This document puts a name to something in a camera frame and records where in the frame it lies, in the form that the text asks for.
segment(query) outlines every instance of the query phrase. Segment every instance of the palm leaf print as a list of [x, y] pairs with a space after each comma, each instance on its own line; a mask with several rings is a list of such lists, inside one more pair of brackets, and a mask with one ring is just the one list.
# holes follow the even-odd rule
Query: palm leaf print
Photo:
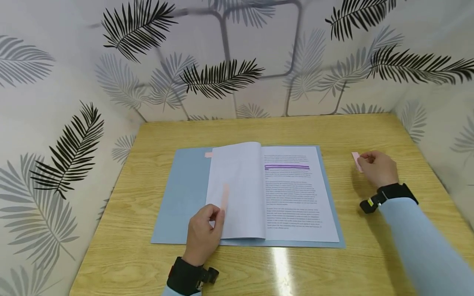
[[66, 199], [65, 192], [74, 190], [71, 183], [84, 180], [95, 164], [91, 162], [94, 156], [88, 155], [97, 149], [94, 147], [99, 143], [104, 130], [104, 121], [100, 119], [101, 114], [97, 108], [92, 103], [81, 104], [83, 120], [74, 115], [71, 121], [73, 128], [64, 126], [64, 134], [57, 141], [56, 148], [49, 146], [54, 166], [37, 161], [39, 171], [32, 171], [34, 176], [31, 178], [38, 185], [43, 185], [36, 189], [53, 190], [63, 199]]
[[349, 84], [366, 80], [370, 73], [371, 57], [381, 48], [397, 46], [403, 42], [404, 36], [402, 34], [395, 35], [395, 29], [389, 29], [389, 26], [382, 28], [368, 50], [365, 47], [358, 49], [355, 54], [351, 54], [345, 61], [338, 60], [336, 67], [331, 66], [331, 74], [325, 75], [318, 83], [318, 91], [327, 91], [323, 99], [330, 91], [335, 97], [336, 91], [341, 91], [345, 83], [347, 89]]
[[0, 295], [2, 296], [41, 296], [51, 287], [59, 283], [61, 280], [45, 287], [51, 276], [51, 271], [46, 271], [43, 267], [36, 264], [31, 267], [31, 276], [27, 270], [20, 266], [19, 271], [10, 269], [11, 280], [0, 278]]
[[155, 69], [150, 81], [152, 90], [152, 103], [155, 105], [168, 105], [171, 109], [181, 107], [182, 101], [186, 98], [186, 89], [188, 88], [181, 79], [184, 69], [197, 64], [196, 60], [188, 55], [185, 59], [182, 54], [179, 56], [174, 53], [165, 62], [161, 62], [162, 70]]
[[215, 120], [215, 119], [222, 119], [219, 117], [214, 117], [212, 116], [211, 118], [208, 118], [207, 116], [203, 115], [190, 115], [189, 120]]
[[352, 39], [352, 26], [368, 32], [368, 27], [379, 24], [396, 5], [397, 0], [344, 0], [341, 9], [333, 7], [331, 19], [325, 19], [331, 25], [331, 40]]
[[369, 75], [378, 75], [383, 80], [392, 79], [414, 83], [456, 84], [458, 77], [461, 83], [464, 79], [470, 81], [474, 74], [474, 59], [461, 59], [449, 65], [450, 56], [434, 54], [408, 54], [409, 49], [402, 53], [394, 53], [394, 46], [379, 49], [371, 58]]
[[474, 117], [467, 117], [467, 125], [463, 126], [463, 130], [454, 138], [454, 146], [451, 150], [457, 153], [467, 153], [464, 166], [470, 157], [474, 156]]
[[100, 57], [100, 65], [96, 65], [96, 77], [100, 86], [117, 105], [129, 109], [140, 109], [142, 104], [150, 102], [145, 94], [146, 89], [140, 87], [140, 82], [126, 63], [122, 64], [114, 54], [104, 54]]
[[406, 103], [400, 120], [416, 144], [418, 144], [424, 136], [425, 131], [421, 128], [426, 125], [426, 118], [426, 110], [419, 101], [410, 100]]
[[233, 23], [240, 23], [240, 18], [245, 26], [260, 27], [267, 24], [266, 18], [275, 15], [275, 7], [269, 6], [273, 0], [208, 0], [208, 6], [217, 11], [232, 9], [227, 14], [227, 19], [232, 17]]
[[222, 62], [219, 66], [207, 67], [198, 74], [196, 66], [191, 69], [186, 68], [181, 77], [188, 86], [186, 93], [191, 90], [195, 94], [197, 91], [207, 98], [222, 99], [223, 96], [231, 94], [233, 91], [243, 89], [247, 85], [254, 83], [259, 76], [262, 76], [264, 68], [257, 68], [255, 59], [251, 62], [243, 61], [237, 71], [237, 60]]
[[0, 169], [0, 199], [14, 204], [0, 209], [4, 214], [0, 219], [7, 219], [5, 228], [16, 235], [9, 245], [22, 247], [15, 254], [28, 252], [28, 259], [46, 269], [56, 264], [61, 251], [75, 261], [64, 244], [79, 237], [73, 236], [77, 222], [69, 203], [41, 185], [37, 189], [32, 180], [40, 173], [36, 162], [43, 160], [26, 154], [20, 157], [20, 170], [9, 161], [7, 169]]
[[112, 149], [112, 158], [113, 160], [124, 164], [127, 160], [130, 149], [132, 149], [133, 142], [135, 141], [134, 135], [126, 135], [120, 137], [115, 143], [115, 148]]
[[346, 105], [346, 108], [342, 107], [342, 110], [345, 114], [383, 113], [382, 107], [377, 107], [377, 105], [370, 105], [369, 108], [365, 109], [365, 103], [362, 106], [359, 106], [359, 104]]
[[270, 117], [262, 108], [255, 104], [240, 105], [237, 108], [237, 118], [263, 118]]
[[0, 35], [0, 86], [2, 81], [15, 86], [15, 83], [34, 83], [51, 73], [51, 63], [55, 59], [33, 45], [23, 44], [23, 40]]
[[107, 207], [107, 204], [109, 203], [109, 199], [110, 198], [104, 199], [105, 204], [100, 208], [100, 213], [98, 214], [99, 218], [96, 219], [97, 221], [100, 221], [102, 219], [102, 215], [104, 215], [105, 208]]
[[294, 101], [303, 95], [308, 99], [307, 93], [316, 91], [325, 48], [323, 36], [323, 30], [313, 30], [306, 39], [303, 32], [302, 38], [298, 38], [295, 57], [289, 52], [290, 60], [286, 61], [285, 68], [289, 70], [293, 60], [293, 71], [285, 77], [283, 84], [291, 90], [290, 98]]
[[170, 13], [174, 10], [174, 4], [168, 7], [165, 2], [160, 6], [160, 1], [156, 3], [152, 10], [151, 0], [136, 0], [133, 3], [133, 9], [128, 4], [125, 7], [122, 4], [122, 16], [114, 9], [114, 15], [106, 9], [104, 20], [101, 22], [107, 31], [104, 35], [108, 41], [104, 47], [117, 48], [124, 57], [139, 63], [134, 54], [145, 54], [145, 50], [153, 47], [159, 47], [160, 43], [166, 40], [163, 31], [169, 32], [168, 27], [171, 24], [177, 24], [172, 21]]

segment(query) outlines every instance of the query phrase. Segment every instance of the purple highlighter mark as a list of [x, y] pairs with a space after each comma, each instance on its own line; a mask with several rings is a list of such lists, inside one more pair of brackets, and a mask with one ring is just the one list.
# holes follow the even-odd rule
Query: purple highlighter mark
[[307, 165], [293, 165], [293, 164], [267, 164], [265, 165], [265, 170], [269, 169], [301, 169], [309, 170], [310, 167]]

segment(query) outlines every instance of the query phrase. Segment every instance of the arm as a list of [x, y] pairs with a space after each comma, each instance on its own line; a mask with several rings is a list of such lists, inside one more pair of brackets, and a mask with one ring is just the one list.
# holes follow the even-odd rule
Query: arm
[[224, 219], [225, 211], [209, 204], [189, 220], [186, 251], [176, 258], [162, 296], [202, 296], [202, 284], [214, 283], [219, 273], [203, 273], [203, 266], [219, 246]]
[[408, 278], [420, 296], [474, 295], [469, 265], [410, 198], [394, 198], [379, 207]]
[[[174, 292], [173, 290], [170, 289], [170, 287], [166, 286], [164, 287], [164, 291], [161, 294], [161, 296], [182, 296], [181, 294], [178, 294], [178, 292]], [[202, 293], [196, 293], [193, 294], [192, 296], [202, 296]]]

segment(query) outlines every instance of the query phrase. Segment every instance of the white paper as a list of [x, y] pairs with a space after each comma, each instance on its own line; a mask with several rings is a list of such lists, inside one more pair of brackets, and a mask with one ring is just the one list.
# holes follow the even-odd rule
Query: white paper
[[220, 207], [224, 184], [229, 185], [223, 239], [265, 238], [261, 153], [257, 142], [212, 149], [206, 205]]
[[262, 147], [266, 239], [339, 242], [315, 147]]

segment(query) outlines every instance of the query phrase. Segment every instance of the wooden tabletop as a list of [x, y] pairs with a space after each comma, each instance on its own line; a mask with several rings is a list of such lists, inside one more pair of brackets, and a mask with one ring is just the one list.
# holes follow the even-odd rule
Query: wooden tabletop
[[159, 296], [183, 245], [151, 244], [176, 149], [258, 141], [319, 145], [346, 249], [220, 246], [220, 271], [204, 295], [415, 295], [380, 213], [359, 202], [374, 193], [351, 152], [377, 149], [398, 163], [431, 221], [474, 265], [474, 235], [421, 152], [392, 114], [153, 122], [141, 126], [71, 296]]

